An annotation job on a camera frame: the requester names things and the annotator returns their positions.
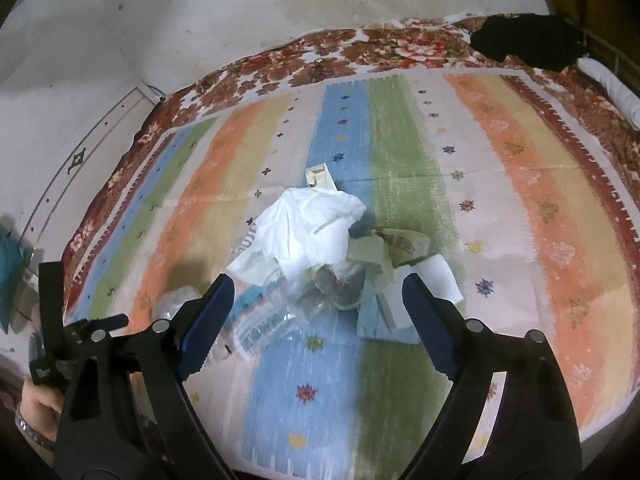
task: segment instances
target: clear plastic bag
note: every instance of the clear plastic bag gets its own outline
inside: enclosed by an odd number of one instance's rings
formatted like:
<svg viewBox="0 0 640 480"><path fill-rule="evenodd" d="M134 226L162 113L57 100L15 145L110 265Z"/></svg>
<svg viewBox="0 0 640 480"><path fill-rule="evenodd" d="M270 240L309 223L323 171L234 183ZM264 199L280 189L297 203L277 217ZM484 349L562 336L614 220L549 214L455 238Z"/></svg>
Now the clear plastic bag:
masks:
<svg viewBox="0 0 640 480"><path fill-rule="evenodd" d="M187 301L197 300L201 297L202 294L200 294L199 291L191 285L185 285L177 290L167 292L153 307L153 310L151 311L151 319L154 321L157 319L171 320L183 304Z"/></svg>
<svg viewBox="0 0 640 480"><path fill-rule="evenodd" d="M236 298L223 326L226 344L244 360L332 306L309 272L287 280L278 271L267 281L262 287L250 286Z"/></svg>
<svg viewBox="0 0 640 480"><path fill-rule="evenodd" d="M344 261L320 267L314 276L316 287L340 310L351 310L360 304L367 279L367 265Z"/></svg>

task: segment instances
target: teal cloth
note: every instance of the teal cloth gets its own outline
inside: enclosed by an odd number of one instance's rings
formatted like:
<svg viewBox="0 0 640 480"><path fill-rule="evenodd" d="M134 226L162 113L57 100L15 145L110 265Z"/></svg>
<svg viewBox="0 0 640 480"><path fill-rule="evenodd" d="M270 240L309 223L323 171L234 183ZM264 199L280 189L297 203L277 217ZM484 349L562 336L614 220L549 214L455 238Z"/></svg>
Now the teal cloth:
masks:
<svg viewBox="0 0 640 480"><path fill-rule="evenodd" d="M9 332L15 291L24 270L22 251L8 236L0 235L0 324Z"/></svg>

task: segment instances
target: bed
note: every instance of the bed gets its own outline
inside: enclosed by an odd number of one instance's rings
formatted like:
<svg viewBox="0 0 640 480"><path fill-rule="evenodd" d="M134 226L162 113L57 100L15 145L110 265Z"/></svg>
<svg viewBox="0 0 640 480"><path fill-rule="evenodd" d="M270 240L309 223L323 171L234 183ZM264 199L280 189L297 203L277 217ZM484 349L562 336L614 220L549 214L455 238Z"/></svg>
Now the bed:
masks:
<svg viewBox="0 0 640 480"><path fill-rule="evenodd" d="M326 163L377 226L428 234L465 317L543 330L586 439L639 386L640 148L574 68L469 46L484 18L324 30L238 60L164 98L63 253L66 319L201 292L254 219ZM238 293L246 286L236 284ZM396 478L448 383L424 348L356 334L329 311L259 357L207 361L186 383L228 464L266 478ZM487 443L496 374L468 457Z"/></svg>

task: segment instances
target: blue gripper pad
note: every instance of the blue gripper pad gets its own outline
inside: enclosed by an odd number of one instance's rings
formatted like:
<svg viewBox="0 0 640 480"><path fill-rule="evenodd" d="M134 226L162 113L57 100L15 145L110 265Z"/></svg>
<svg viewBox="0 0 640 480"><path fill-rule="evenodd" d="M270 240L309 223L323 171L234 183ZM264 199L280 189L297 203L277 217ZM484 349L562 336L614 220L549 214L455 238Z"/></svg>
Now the blue gripper pad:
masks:
<svg viewBox="0 0 640 480"><path fill-rule="evenodd" d="M455 380L460 371L456 346L464 327L464 319L455 305L435 298L415 273L409 274L402 283L402 302L433 367L450 381Z"/></svg>
<svg viewBox="0 0 640 480"><path fill-rule="evenodd" d="M181 359L177 374L185 381L189 375L199 372L209 350L218 337L226 316L234 304L234 281L220 274L200 300L200 313L191 324L179 344Z"/></svg>

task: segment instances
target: wrist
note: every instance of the wrist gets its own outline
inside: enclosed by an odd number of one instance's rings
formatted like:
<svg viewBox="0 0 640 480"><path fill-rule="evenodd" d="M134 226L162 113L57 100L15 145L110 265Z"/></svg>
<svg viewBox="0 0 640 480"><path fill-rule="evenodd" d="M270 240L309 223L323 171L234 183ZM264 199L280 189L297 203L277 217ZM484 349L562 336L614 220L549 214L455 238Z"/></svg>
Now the wrist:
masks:
<svg viewBox="0 0 640 480"><path fill-rule="evenodd" d="M15 425L20 429L20 432L32 442L36 443L41 448L47 451L53 451L55 448L55 444L53 441L49 440L47 437L41 435L39 432L34 430L24 417L20 413L20 404L18 404L17 409L15 410Z"/></svg>

